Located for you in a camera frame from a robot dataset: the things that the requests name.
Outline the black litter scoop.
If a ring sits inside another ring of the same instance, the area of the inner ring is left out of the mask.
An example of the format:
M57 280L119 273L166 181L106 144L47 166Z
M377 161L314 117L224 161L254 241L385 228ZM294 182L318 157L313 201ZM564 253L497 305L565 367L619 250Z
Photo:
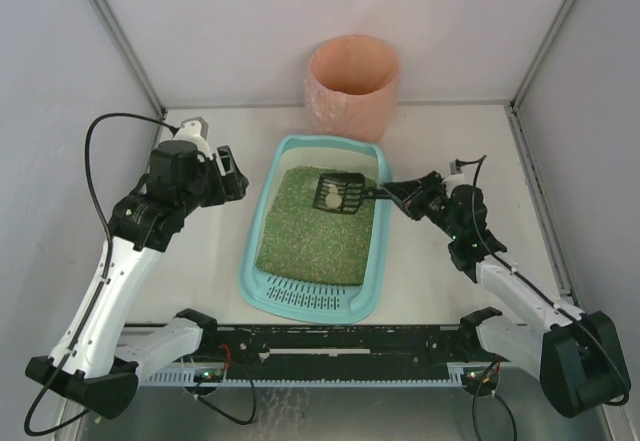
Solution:
M329 184L336 185L343 198L342 208L338 211L329 210L324 205L324 198L327 194ZM318 178L313 199L313 208L329 213L354 215L365 201L390 199L391 196L383 189L369 186L364 174L325 172Z

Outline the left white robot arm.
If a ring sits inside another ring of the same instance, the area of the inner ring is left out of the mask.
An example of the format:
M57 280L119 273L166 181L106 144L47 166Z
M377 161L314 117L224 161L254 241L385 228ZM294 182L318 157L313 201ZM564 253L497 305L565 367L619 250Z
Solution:
M114 419L142 381L202 347L214 348L216 320L193 309L137 343L118 340L142 285L186 218L242 199L248 185L228 146L206 154L193 141L160 143L148 172L113 208L96 273L69 328L50 354L28 362L26 376Z

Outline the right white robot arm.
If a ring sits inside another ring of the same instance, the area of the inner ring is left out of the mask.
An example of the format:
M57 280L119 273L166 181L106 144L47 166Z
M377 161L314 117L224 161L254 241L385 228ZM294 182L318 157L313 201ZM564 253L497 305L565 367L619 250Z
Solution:
M444 178L431 172L380 189L410 219L428 219L440 228L450 239L456 269L523 321L516 326L496 314L480 322L475 332L483 350L537 379L550 404L567 418L629 401L631 380L612 319L601 311L585 312L523 274L488 229L476 183L448 189Z

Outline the beige litter clump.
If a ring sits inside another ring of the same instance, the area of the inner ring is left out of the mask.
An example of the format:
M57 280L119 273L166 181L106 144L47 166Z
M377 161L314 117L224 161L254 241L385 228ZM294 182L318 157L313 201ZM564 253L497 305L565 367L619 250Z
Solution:
M334 184L329 184L327 194L324 198L325 207L332 211L338 211L342 208L342 203L343 198L338 187Z

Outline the green cat litter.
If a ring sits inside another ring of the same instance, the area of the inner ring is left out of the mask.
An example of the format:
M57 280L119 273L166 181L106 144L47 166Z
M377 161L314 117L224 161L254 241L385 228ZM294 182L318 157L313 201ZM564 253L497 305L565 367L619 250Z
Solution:
M304 282L359 286L364 282L375 203L357 213L328 213L313 207L320 167L285 172L266 215L256 267Z

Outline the pink lined trash bin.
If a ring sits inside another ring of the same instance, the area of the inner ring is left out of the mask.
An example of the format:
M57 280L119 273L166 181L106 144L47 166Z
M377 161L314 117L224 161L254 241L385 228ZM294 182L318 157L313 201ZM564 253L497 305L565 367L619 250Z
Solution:
M330 39L311 55L304 102L316 134L378 143L395 118L400 58L365 35Z

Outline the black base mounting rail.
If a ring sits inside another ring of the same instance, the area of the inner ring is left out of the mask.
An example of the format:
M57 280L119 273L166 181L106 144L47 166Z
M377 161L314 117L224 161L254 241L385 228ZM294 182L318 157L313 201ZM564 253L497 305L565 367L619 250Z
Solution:
M247 378L372 380L431 378L495 358L459 325L220 325L185 363L227 361L227 373Z

